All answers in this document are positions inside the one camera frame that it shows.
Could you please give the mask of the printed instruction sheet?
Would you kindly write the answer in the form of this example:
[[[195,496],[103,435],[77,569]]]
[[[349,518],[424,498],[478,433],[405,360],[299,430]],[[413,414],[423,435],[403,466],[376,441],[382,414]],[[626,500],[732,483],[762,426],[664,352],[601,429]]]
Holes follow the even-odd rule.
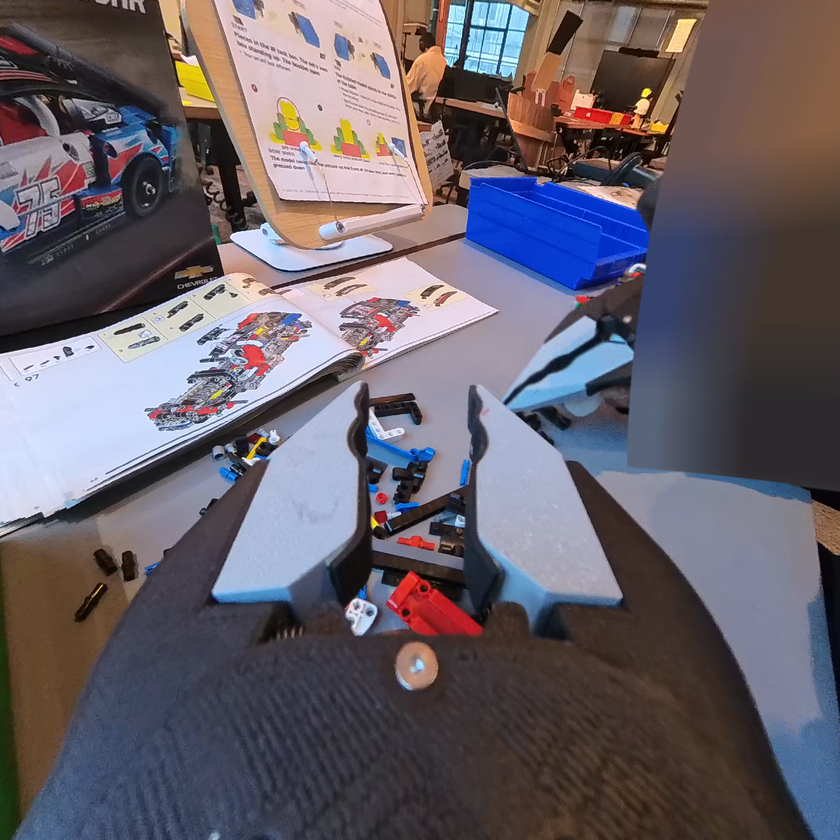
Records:
[[[216,1],[278,195],[421,202],[391,30],[377,1]]]

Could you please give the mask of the small printed sign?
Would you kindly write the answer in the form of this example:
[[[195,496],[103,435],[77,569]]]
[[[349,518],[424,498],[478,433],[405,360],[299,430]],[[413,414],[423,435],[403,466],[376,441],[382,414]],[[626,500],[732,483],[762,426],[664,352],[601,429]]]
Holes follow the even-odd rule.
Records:
[[[421,131],[419,136],[423,146],[429,180],[433,190],[436,191],[453,177],[455,169],[442,121],[424,123],[422,127],[427,130]]]

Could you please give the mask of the green plastic bin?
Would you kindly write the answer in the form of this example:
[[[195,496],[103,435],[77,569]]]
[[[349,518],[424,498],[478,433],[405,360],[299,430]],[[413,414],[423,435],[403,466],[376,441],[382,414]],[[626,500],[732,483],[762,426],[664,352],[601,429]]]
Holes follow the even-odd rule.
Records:
[[[19,823],[20,803],[14,711],[4,598],[1,597],[1,838],[13,838]]]

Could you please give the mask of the grey desk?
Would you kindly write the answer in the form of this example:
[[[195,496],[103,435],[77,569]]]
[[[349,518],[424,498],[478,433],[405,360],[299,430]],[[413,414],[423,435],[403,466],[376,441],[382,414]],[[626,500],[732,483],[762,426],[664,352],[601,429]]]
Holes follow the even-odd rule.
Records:
[[[383,234],[394,251],[498,309],[495,317],[367,372],[376,395],[414,392],[419,441],[437,449],[432,495],[466,457],[466,390],[502,395],[572,294],[463,238],[466,210]],[[819,838],[838,838],[837,699],[810,494],[767,481],[627,467],[625,418],[600,410],[550,432],[675,561],[719,624],[757,701],[775,756]],[[5,629],[18,789],[25,814],[67,731],[90,667],[140,583],[108,582],[84,623],[73,614],[100,580],[93,551],[134,551],[150,564],[228,488],[206,442],[68,512],[2,539]]]

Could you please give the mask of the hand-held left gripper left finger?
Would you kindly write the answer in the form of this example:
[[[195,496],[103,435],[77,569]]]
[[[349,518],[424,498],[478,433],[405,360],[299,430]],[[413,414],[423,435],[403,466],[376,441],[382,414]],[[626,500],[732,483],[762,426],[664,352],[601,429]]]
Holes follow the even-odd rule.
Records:
[[[347,606],[372,568],[365,429],[350,385],[268,458],[213,587],[221,603]]]

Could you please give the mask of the toy car set box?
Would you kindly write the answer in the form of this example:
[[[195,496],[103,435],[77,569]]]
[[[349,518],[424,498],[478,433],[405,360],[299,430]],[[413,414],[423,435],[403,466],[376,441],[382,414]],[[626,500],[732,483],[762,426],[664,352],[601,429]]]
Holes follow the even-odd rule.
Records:
[[[2,335],[222,263],[158,2],[1,2]]]

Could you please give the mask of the yellow paper stack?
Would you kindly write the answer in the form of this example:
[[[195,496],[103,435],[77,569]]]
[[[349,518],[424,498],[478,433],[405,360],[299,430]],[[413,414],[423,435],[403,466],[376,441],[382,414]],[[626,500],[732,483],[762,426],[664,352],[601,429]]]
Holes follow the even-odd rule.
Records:
[[[175,72],[180,86],[190,98],[199,98],[215,102],[214,95],[207,83],[202,68],[197,61],[176,60]]]

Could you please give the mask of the blue plastic bin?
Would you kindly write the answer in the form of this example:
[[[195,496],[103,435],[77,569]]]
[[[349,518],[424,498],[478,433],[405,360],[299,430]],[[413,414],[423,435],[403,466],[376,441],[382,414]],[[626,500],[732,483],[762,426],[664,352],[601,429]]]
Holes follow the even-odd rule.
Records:
[[[525,176],[472,180],[466,236],[574,291],[643,264],[649,242],[636,208]]]

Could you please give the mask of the red angled panel brick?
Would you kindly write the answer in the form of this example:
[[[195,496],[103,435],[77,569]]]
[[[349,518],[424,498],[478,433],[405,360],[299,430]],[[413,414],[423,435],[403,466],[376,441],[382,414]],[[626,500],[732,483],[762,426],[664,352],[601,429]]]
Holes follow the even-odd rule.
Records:
[[[408,572],[386,605],[405,625],[424,636],[482,635],[482,627],[414,572]]]

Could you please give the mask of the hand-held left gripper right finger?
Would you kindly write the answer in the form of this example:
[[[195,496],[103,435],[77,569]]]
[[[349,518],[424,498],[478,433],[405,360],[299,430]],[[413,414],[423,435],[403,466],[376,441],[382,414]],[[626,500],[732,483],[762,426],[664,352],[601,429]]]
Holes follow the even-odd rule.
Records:
[[[478,615],[520,605],[533,631],[559,603],[623,594],[562,454],[482,385],[468,393],[464,574]]]

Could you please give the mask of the printed paper sheet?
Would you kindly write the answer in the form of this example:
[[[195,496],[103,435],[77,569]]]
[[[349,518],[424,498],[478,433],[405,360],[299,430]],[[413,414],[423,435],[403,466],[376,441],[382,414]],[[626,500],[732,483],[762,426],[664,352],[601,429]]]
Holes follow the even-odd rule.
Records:
[[[577,192],[586,193],[602,200],[630,208],[637,206],[644,192],[642,188],[624,185],[601,185],[590,184],[588,182],[572,182],[565,185]]]

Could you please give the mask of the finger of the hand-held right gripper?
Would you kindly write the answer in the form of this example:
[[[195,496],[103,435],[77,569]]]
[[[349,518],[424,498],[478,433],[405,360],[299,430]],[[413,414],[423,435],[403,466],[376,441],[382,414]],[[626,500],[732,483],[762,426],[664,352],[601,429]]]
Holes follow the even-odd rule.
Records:
[[[554,389],[585,389],[586,383],[606,371],[608,342],[598,338],[592,321],[579,318],[539,347],[521,371],[518,385],[523,385],[550,363],[565,356],[570,356],[570,360],[562,369],[546,374],[532,385]]]
[[[502,398],[514,412],[532,411],[546,406],[561,407],[568,402],[580,403],[572,413],[589,413],[601,401],[600,397],[587,395],[585,387],[601,375],[612,373],[634,360],[634,349],[625,343],[599,343],[592,350],[584,351],[562,370],[547,374],[540,381],[516,391],[529,377],[539,373],[561,352],[548,345],[542,346],[523,368],[511,389]]]

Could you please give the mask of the open instruction booklet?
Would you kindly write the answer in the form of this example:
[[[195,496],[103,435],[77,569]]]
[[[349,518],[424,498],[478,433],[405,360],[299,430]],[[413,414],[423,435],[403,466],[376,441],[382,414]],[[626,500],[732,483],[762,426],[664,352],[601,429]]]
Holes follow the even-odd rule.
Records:
[[[406,258],[273,290],[238,272],[105,329],[2,354],[2,533],[74,507],[323,376],[497,309]]]

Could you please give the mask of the black connector brick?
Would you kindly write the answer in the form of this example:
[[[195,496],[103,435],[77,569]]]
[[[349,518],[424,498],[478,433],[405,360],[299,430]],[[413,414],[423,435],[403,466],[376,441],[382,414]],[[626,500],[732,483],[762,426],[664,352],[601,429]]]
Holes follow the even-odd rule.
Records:
[[[571,419],[557,409],[547,406],[535,412],[518,414],[529,427],[551,446],[555,446],[554,435],[568,429]]]

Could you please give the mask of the wooden document stand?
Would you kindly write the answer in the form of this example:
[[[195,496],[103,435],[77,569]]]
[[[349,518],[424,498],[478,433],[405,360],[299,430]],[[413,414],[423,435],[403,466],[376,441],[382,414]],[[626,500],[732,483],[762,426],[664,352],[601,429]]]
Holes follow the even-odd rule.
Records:
[[[259,208],[267,223],[285,242],[302,249],[316,249],[344,239],[413,222],[427,215],[427,209],[433,202],[432,187],[395,42],[393,43],[402,72],[421,202],[389,204],[346,203],[332,199],[325,202],[282,199],[261,159],[256,132],[249,119],[244,94],[214,4],[215,2],[209,1],[182,2],[182,20],[195,47],[199,64],[213,93],[228,136],[254,190]]]

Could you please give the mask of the large paned window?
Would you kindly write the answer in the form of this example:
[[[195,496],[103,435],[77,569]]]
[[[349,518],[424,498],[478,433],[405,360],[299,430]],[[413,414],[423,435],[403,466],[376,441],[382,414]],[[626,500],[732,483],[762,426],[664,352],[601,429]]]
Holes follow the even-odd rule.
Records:
[[[444,32],[444,56],[450,67],[459,62],[466,27],[467,1],[450,2]],[[507,2],[479,2],[471,6],[464,69],[512,78],[531,15]]]

